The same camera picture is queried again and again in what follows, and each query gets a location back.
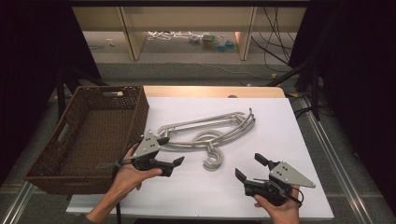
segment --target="sleeve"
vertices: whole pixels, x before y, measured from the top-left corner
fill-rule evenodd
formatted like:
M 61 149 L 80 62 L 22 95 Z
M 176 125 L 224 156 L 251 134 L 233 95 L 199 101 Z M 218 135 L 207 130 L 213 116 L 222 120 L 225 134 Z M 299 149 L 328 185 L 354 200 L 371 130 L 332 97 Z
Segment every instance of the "sleeve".
M 73 222 L 73 224 L 93 224 L 84 214 L 80 214 Z

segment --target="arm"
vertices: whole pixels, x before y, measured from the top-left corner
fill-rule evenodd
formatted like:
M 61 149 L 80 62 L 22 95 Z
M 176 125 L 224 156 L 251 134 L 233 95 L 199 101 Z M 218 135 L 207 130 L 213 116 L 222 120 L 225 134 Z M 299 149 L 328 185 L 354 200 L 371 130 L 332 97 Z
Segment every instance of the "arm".
M 299 186 L 294 185 L 291 196 L 298 198 Z M 299 206 L 296 202 L 288 199 L 288 201 L 280 206 L 274 206 L 269 203 L 265 198 L 260 195 L 255 195 L 254 199 L 257 201 L 254 206 L 264 208 L 274 224 L 298 224 L 299 219 Z
M 137 148 L 134 145 L 125 157 L 132 156 L 133 151 Z M 132 164 L 122 165 L 117 173 L 114 182 L 102 200 L 86 216 L 93 223 L 102 223 L 107 219 L 111 210 L 124 199 L 133 189 L 140 189 L 142 182 L 162 173 L 161 169 L 152 169 L 148 171 L 138 171 Z

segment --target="brown wicker basket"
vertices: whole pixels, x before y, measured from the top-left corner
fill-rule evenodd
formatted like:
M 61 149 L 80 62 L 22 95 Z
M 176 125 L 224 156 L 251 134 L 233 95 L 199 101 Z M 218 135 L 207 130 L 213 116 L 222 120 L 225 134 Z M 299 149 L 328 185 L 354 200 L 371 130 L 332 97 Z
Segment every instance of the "brown wicker basket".
M 50 140 L 25 177 L 49 194 L 106 193 L 113 166 L 145 131 L 142 86 L 78 87 Z

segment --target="basket handle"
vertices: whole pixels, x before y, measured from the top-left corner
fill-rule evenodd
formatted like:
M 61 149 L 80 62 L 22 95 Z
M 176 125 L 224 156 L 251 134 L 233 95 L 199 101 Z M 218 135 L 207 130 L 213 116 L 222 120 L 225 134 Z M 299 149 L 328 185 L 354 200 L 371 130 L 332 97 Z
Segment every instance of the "basket handle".
M 123 96 L 124 93 L 123 91 L 103 91 L 102 95 L 104 97 L 119 97 L 119 96 Z
M 64 128 L 61 130 L 61 132 L 58 135 L 58 142 L 62 142 L 64 140 L 64 136 L 67 134 L 67 131 L 69 130 L 70 126 L 69 124 L 66 122 L 64 124 Z

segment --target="curved metal rod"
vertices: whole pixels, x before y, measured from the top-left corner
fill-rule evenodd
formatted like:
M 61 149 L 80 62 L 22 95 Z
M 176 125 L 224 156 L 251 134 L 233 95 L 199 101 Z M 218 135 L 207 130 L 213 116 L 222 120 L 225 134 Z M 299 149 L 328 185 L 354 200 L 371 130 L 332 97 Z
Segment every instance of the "curved metal rod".
M 218 148 L 218 146 L 223 146 L 228 144 L 238 138 L 239 136 L 245 134 L 252 129 L 255 119 L 252 113 L 252 109 L 249 109 L 249 114 L 243 117 L 244 113 L 234 112 L 226 115 L 215 116 L 208 119 L 198 119 L 187 122 L 180 122 L 176 124 L 169 124 L 162 126 L 157 133 L 161 137 L 168 137 L 171 133 L 180 133 L 196 129 L 226 125 L 226 124 L 237 124 L 235 128 L 228 131 L 227 133 L 222 133 L 218 130 L 205 130 L 198 133 L 191 142 L 172 142 L 169 141 L 164 149 L 171 151 L 177 150 L 195 150 L 195 149 L 206 149 L 208 158 L 204 161 L 204 168 L 208 171 L 216 171 L 220 168 L 223 160 L 224 154 Z

